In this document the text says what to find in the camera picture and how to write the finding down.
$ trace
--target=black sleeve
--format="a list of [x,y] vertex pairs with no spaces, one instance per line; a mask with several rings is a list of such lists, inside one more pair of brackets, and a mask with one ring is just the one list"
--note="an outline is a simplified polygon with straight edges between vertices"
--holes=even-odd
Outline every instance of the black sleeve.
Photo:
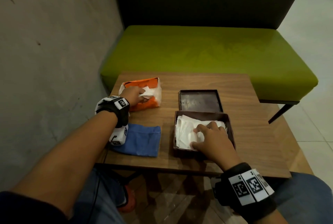
[[0,223],[68,223],[55,206],[12,192],[0,192]]

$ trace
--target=hand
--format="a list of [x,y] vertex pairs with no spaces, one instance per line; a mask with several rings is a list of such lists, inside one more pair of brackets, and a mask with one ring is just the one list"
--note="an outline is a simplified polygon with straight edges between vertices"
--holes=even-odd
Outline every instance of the hand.
[[208,159],[216,163],[223,171],[242,163],[223,127],[212,121],[207,126],[199,124],[195,133],[202,132],[203,142],[191,142],[192,148],[201,151]]
[[148,99],[145,99],[144,97],[139,97],[139,95],[143,94],[144,92],[145,90],[138,86],[130,86],[123,90],[123,92],[120,94],[120,97],[125,98],[130,103],[130,106],[135,106],[138,103],[144,103],[148,101]]

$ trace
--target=orange tissue pack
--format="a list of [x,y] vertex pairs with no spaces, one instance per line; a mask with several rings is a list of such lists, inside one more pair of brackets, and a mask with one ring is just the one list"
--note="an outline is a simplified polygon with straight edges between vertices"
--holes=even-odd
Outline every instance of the orange tissue pack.
[[119,95],[125,88],[130,86],[139,86],[140,88],[143,88],[145,92],[143,94],[140,94],[140,96],[149,99],[145,103],[139,103],[136,106],[131,107],[130,112],[160,107],[162,101],[160,78],[156,77],[122,83],[119,89]]

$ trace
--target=orange plastic packaging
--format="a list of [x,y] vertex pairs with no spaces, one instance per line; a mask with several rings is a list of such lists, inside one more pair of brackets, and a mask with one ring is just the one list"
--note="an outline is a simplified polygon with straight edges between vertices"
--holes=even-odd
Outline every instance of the orange plastic packaging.
[[160,87],[160,79],[158,77],[123,83],[119,89],[119,93],[121,93],[124,90],[124,88],[130,86],[139,86],[140,88],[149,87],[149,89],[154,89],[154,96],[149,98],[149,100],[145,103],[139,103],[136,106],[131,107],[130,112],[140,111],[148,108],[160,107],[162,89]]

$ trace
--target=gray wall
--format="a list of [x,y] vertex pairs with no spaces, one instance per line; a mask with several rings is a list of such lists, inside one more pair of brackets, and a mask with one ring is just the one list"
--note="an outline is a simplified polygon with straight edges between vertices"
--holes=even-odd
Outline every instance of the gray wall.
[[122,31],[116,0],[0,0],[0,190],[94,114]]

